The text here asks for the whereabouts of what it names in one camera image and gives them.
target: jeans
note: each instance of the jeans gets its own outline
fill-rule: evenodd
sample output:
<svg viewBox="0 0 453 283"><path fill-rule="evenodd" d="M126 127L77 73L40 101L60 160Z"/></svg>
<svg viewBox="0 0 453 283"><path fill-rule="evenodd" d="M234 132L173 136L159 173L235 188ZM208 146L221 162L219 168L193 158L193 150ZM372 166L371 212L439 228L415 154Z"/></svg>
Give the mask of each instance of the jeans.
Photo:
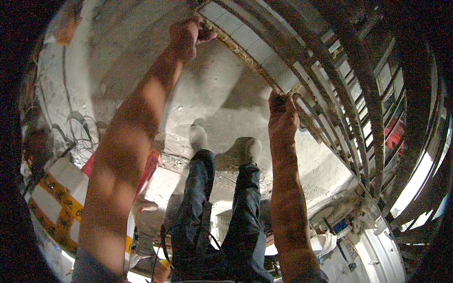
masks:
<svg viewBox="0 0 453 283"><path fill-rule="evenodd" d="M264 268L266 236L260 216L260 170L252 163L239 167L233 213L221 250L209 242L214 182L214 154L199 150L189 164L184 199L172 229L173 282L232 280L272 283Z"/></svg>

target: concrete floor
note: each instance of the concrete floor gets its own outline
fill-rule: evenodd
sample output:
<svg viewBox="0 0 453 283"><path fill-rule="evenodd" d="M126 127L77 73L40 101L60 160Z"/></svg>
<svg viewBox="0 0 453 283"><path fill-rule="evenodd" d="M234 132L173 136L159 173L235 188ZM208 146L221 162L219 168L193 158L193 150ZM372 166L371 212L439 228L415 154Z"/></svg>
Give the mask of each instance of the concrete floor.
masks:
<svg viewBox="0 0 453 283"><path fill-rule="evenodd" d="M84 1L83 20L66 50L52 39L51 23L39 57L37 88L47 122L69 135L67 119L71 111L78 111L103 125L98 129L101 136L115 110L168 44L169 26L189 14L184 1ZM220 41L198 47L197 58L185 68L165 110L159 137L164 140L163 165L146 192L146 198L157 202L160 209L144 215L144 230L153 232L151 227L160 226L170 196L183 192L193 155L188 129L195 120L205 128L210 149L217 154L212 215L231 208L240 137L262 142L261 192L263 198L271 196L270 91L266 81ZM309 210L345 186L351 187L350 172L308 132L296 134L296 148ZM87 157L79 151L73 154L81 167Z"/></svg>

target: red object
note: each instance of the red object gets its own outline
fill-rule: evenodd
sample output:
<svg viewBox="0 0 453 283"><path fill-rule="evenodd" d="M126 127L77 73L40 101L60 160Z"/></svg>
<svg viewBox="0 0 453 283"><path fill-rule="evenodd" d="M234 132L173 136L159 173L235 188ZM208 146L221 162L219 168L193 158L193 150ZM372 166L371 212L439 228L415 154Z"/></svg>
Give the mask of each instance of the red object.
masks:
<svg viewBox="0 0 453 283"><path fill-rule="evenodd" d="M91 178L91 172L93 171L93 163L94 163L94 153L91 155L90 159L88 159L87 163L82 167L82 171Z"/></svg>
<svg viewBox="0 0 453 283"><path fill-rule="evenodd" d="M82 167L82 171L88 176L88 178L91 178L95 154L96 154L96 152L93 153L93 155L90 157L90 159L88 159L87 163ZM157 166L159 165L159 162L160 162L160 152L157 150L154 150L154 149L150 150L148 153L148 157L146 158L145 169L143 170L143 173L139 180L139 185L138 185L139 189L137 191L137 195L135 196L134 201L137 200L138 196L145 189L145 184L153 176L154 172L157 169Z"/></svg>
<svg viewBox="0 0 453 283"><path fill-rule="evenodd" d="M393 132L390 134L390 136L386 140L386 146L390 149L395 150L395 146L398 145L401 141L401 137L403 136L405 132L405 126L404 123L401 122L401 120L398 120L394 117L390 124L387 126L387 128L384 129L384 135L387 137L389 132L392 130L393 125L395 125L395 129ZM398 150L398 154L401 156L403 155L402 149L404 148L404 142L401 144L401 148Z"/></svg>

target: person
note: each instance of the person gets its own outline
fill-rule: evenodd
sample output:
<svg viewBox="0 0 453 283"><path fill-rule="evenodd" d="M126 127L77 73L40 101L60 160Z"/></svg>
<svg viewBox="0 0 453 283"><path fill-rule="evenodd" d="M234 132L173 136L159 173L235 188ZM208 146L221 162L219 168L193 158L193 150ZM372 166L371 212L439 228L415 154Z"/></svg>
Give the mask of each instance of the person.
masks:
<svg viewBox="0 0 453 283"><path fill-rule="evenodd" d="M205 130L193 125L189 142L195 155L189 163L184 199L172 232L173 282L214 280L273 282L264 269L266 236L259 221L261 142L249 138L239 166L230 225L220 250L208 240L209 197L214 183L214 153L207 149Z"/></svg>
<svg viewBox="0 0 453 283"><path fill-rule="evenodd" d="M203 30L201 20L190 18L170 28L170 45L125 100L101 141L87 189L74 282L124 280L124 251L129 211L139 190L140 176L158 130L171 90L183 66L196 56L196 45L215 38ZM311 250L306 204L295 155L294 135L299 119L292 100L272 92L269 136L274 168L272 221L275 243L285 281L322 281L325 275ZM174 281L239 280L272 282L264 270L265 235L259 224L259 169L261 145L247 142L247 151L235 190L233 217L222 244L222 255L206 250L206 237L198 237L203 206L207 205L214 177L213 153L206 150L202 128L191 128L196 149L186 181L173 237Z"/></svg>
<svg viewBox="0 0 453 283"><path fill-rule="evenodd" d="M299 117L290 97L273 91L269 98L269 137L274 173L272 229L286 282L327 282L310 245L307 208L300 184L294 136ZM266 236L260 217L261 142L249 138L243 147L233 196L231 222L219 250L208 241L209 197L214 181L214 153L205 130L193 125L184 199L172 231L172 282L191 280L271 283L264 269Z"/></svg>

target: shoe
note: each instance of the shoe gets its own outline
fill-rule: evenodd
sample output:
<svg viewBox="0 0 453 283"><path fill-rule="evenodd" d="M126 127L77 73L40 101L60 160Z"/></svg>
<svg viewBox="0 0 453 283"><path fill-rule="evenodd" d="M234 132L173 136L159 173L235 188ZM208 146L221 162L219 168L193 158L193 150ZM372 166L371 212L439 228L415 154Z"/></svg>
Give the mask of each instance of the shoe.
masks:
<svg viewBox="0 0 453 283"><path fill-rule="evenodd" d="M258 166L261 159L262 146L259 139L250 138L244 145L244 152L242 155L242 164L254 163Z"/></svg>
<svg viewBox="0 0 453 283"><path fill-rule="evenodd" d="M200 149L208 149L206 131L197 125L191 126L189 129L189 143L195 153Z"/></svg>

